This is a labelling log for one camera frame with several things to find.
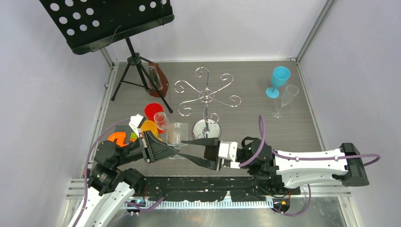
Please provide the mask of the chrome wine glass rack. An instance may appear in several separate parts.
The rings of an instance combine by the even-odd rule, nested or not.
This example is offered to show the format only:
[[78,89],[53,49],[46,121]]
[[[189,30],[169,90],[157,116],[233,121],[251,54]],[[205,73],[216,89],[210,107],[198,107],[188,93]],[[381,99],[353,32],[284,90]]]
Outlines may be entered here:
[[196,99],[192,100],[187,100],[183,101],[179,104],[178,106],[178,113],[181,116],[188,117],[192,114],[192,109],[188,107],[187,105],[192,102],[197,102],[200,101],[203,103],[203,113],[202,113],[202,118],[198,120],[192,128],[192,136],[194,139],[204,139],[204,138],[220,138],[221,137],[221,127],[218,124],[219,123],[219,115],[217,113],[208,113],[208,107],[209,103],[215,102],[219,103],[224,106],[228,106],[231,108],[238,107],[242,100],[239,96],[237,95],[231,95],[229,99],[233,102],[232,104],[227,104],[221,101],[218,101],[215,98],[216,93],[222,91],[223,89],[227,88],[230,86],[233,81],[234,77],[233,75],[229,73],[224,73],[220,76],[221,81],[227,81],[228,83],[219,88],[218,90],[211,90],[209,88],[209,70],[205,67],[199,67],[195,70],[194,75],[197,78],[202,78],[203,76],[206,77],[206,86],[204,86],[201,89],[195,88],[193,85],[191,85],[189,82],[186,80],[179,80],[175,82],[174,84],[174,91],[178,94],[182,94],[185,92],[185,88],[183,87],[183,84],[186,84],[189,86],[192,90],[197,92],[198,97]]

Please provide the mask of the yellow wine glass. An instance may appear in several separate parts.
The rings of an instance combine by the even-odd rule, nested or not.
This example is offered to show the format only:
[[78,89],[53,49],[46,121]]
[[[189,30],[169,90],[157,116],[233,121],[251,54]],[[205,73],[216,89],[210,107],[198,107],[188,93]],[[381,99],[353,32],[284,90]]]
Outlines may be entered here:
[[156,124],[153,121],[150,120],[145,120],[144,123],[141,126],[142,131],[151,131],[151,133],[160,141],[162,140],[159,137],[159,132]]

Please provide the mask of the clear ribbed wine glass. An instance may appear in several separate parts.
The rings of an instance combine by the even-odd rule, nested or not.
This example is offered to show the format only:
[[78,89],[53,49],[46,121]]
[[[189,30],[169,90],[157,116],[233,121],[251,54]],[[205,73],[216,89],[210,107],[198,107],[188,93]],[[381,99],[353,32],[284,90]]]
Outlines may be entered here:
[[171,122],[167,124],[166,143],[173,148],[180,150],[185,146],[182,140],[188,140],[188,123]]

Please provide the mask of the red wine glass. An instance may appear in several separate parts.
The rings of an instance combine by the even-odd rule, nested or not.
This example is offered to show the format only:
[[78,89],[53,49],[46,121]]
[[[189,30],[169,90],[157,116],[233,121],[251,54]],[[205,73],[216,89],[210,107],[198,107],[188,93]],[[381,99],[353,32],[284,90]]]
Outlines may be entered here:
[[147,118],[153,122],[154,122],[154,114],[157,112],[164,112],[162,105],[158,103],[150,103],[144,109],[144,113],[147,116]]

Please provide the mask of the blue wine glass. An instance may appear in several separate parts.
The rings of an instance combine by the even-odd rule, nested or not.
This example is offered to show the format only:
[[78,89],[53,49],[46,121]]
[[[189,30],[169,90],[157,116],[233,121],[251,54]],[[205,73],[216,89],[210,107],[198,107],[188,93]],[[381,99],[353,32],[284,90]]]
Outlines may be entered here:
[[291,76],[291,72],[284,66],[278,66],[273,70],[271,77],[272,86],[266,89],[266,95],[269,98],[277,98],[279,96],[279,87],[286,84]]

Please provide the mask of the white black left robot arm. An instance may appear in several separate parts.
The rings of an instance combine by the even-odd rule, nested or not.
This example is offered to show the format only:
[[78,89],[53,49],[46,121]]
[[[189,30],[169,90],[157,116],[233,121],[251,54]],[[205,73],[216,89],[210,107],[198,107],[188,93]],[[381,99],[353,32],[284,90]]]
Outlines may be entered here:
[[70,227],[105,227],[131,196],[141,195],[146,187],[145,176],[136,169],[118,167],[144,159],[154,163],[177,155],[179,150],[157,139],[150,131],[121,147],[106,140],[95,155],[96,165],[85,176],[81,208],[69,223]]

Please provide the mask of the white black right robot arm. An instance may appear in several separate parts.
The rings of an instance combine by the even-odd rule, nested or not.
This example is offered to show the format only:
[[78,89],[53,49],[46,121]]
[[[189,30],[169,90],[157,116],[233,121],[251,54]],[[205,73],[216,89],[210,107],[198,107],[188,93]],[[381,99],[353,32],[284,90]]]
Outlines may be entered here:
[[241,143],[217,138],[197,139],[187,144],[204,146],[204,156],[181,156],[211,170],[246,169],[249,175],[268,181],[268,188],[276,194],[306,184],[331,181],[340,181],[348,187],[369,185],[362,156],[352,143],[342,143],[337,149],[321,152],[286,152],[263,144],[258,156],[242,166],[241,163],[256,154],[261,143],[253,137],[246,137]]

